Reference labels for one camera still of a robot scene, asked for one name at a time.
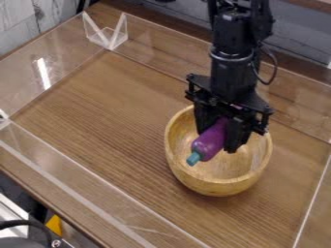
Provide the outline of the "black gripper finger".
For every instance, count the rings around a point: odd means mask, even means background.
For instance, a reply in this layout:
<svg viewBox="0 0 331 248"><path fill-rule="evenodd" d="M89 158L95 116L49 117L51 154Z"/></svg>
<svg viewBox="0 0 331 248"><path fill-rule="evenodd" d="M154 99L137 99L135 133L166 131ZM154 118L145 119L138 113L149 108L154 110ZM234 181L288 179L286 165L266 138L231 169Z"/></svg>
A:
<svg viewBox="0 0 331 248"><path fill-rule="evenodd" d="M215 123L217 120L223 116L223 111L219 107L213 107L202 103L194 104L194 117L197 132L202 134Z"/></svg>
<svg viewBox="0 0 331 248"><path fill-rule="evenodd" d="M227 138L225 151L229 154L237 152L247 143L257 124L257 113L238 114L227 118Z"/></svg>

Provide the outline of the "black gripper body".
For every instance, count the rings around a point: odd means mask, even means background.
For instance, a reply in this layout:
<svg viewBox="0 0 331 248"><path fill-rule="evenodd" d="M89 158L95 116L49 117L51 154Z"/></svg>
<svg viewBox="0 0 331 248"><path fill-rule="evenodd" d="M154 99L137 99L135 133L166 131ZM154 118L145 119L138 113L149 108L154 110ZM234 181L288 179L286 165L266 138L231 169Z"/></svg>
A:
<svg viewBox="0 0 331 248"><path fill-rule="evenodd" d="M211 75L186 76L186 97L194 103L219 107L223 117L255 112L254 132L259 135L267 132L270 116L274 113L270 104L257 92L258 82L270 85L276 78L276 75L272 75L272 79L265 81L259 75L265 51L262 48L253 48L241 54L226 54L213 48Z"/></svg>

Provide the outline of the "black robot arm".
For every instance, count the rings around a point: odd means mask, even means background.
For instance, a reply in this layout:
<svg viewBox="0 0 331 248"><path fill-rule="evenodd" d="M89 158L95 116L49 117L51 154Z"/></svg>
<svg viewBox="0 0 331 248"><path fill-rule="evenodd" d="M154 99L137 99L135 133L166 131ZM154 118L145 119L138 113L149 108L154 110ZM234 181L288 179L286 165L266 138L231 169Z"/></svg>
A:
<svg viewBox="0 0 331 248"><path fill-rule="evenodd" d="M269 131L274 109L257 92L262 57L273 56L265 40L273 34L270 0L207 0L213 44L211 74L186 76L186 97L194 102L197 131L227 119L225 151L234 153L250 136Z"/></svg>

